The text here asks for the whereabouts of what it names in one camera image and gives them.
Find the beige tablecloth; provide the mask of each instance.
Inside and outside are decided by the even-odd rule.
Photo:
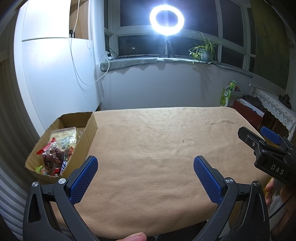
[[[234,109],[111,110],[95,117],[89,155],[98,158],[99,169],[75,207],[97,236],[151,236],[208,219],[216,205],[193,170],[198,155],[238,183],[268,181],[237,136],[242,126],[256,131]]]

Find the silver screw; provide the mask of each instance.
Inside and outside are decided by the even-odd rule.
[[[37,187],[38,186],[38,182],[33,182],[32,183],[32,187]]]
[[[259,187],[259,186],[260,186],[260,182],[258,182],[258,181],[254,181],[253,183],[254,183],[254,185],[255,185],[256,187]]]
[[[233,183],[233,179],[230,178],[230,177],[226,178],[225,181],[226,181],[227,183]]]
[[[61,178],[60,180],[59,180],[59,184],[64,184],[66,182],[66,179],[65,178]]]

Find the plant pot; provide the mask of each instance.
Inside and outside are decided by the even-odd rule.
[[[212,62],[212,53],[211,51],[206,51],[205,49],[199,49],[198,52],[200,53],[200,61],[203,62]]]

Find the textured blue pad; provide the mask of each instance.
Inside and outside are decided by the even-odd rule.
[[[280,136],[265,126],[261,128],[261,135],[266,137],[268,140],[272,141],[276,145],[281,144]]]
[[[69,201],[72,205],[81,201],[97,170],[98,160],[93,157],[70,189]]]
[[[198,156],[194,159],[193,169],[211,201],[219,205],[223,200],[222,188]]]

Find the red box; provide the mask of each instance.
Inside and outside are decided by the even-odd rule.
[[[240,113],[255,129],[258,129],[263,117],[256,113],[254,109],[257,108],[255,106],[251,105],[250,103],[248,103],[248,105],[250,107],[242,104],[239,100],[235,100],[233,102],[232,108]]]

